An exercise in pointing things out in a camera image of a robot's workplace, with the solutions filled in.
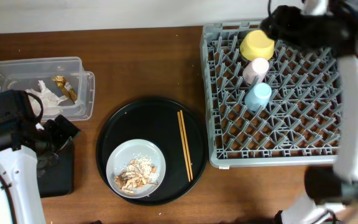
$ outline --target plastic cup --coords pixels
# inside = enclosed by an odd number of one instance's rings
[[[251,111],[257,111],[260,106],[264,108],[272,95],[271,87],[266,83],[256,84],[244,98],[244,103]]]
[[[258,84],[264,80],[268,70],[269,62],[264,58],[256,58],[246,66],[246,68],[242,72],[242,77],[244,78],[244,81],[248,84],[252,84],[254,79],[258,78],[256,82]]]
[[[241,42],[240,52],[247,60],[259,57],[269,60],[273,57],[274,40],[269,39],[262,30],[253,30]]]

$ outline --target wooden table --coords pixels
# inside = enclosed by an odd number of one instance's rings
[[[273,217],[303,191],[304,166],[219,170],[207,164],[184,197],[140,207],[115,196],[100,178],[95,147],[107,118],[144,96],[183,103],[204,121],[201,27],[0,34],[0,61],[78,56],[96,77],[93,116],[75,122],[75,190],[42,199],[47,223],[219,223]]]

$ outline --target dish rack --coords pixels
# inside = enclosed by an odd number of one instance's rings
[[[331,49],[300,52],[279,40],[264,82],[266,108],[253,112],[244,97],[249,61],[239,46],[260,21],[203,27],[203,71],[209,160],[220,169],[333,163],[341,131],[341,81]]]

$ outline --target bowl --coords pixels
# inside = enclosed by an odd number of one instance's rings
[[[134,194],[127,194],[118,188],[114,177],[119,175],[126,166],[129,165],[131,160],[140,159],[141,157],[151,159],[152,165],[157,168],[157,173],[159,173],[159,177],[156,181],[157,184],[145,185],[139,189],[133,189]],[[155,144],[143,139],[133,139],[122,143],[113,150],[107,161],[106,175],[114,193],[126,198],[142,198],[151,194],[161,185],[165,175],[165,169],[165,158]]]
[[[274,40],[269,39],[262,30],[253,30],[241,42],[240,52],[247,60],[259,57],[269,60],[274,54]]]

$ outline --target white plate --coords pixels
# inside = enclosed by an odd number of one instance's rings
[[[160,174],[157,179],[157,185],[146,185],[139,189],[134,189],[133,195],[126,194],[117,187],[114,176],[119,175],[131,160],[140,159],[141,157],[151,159],[152,165],[157,168],[157,173]],[[165,168],[165,158],[155,144],[142,139],[133,139],[122,143],[113,150],[107,161],[106,175],[115,193],[127,198],[142,198],[151,194],[160,186],[165,175]]]

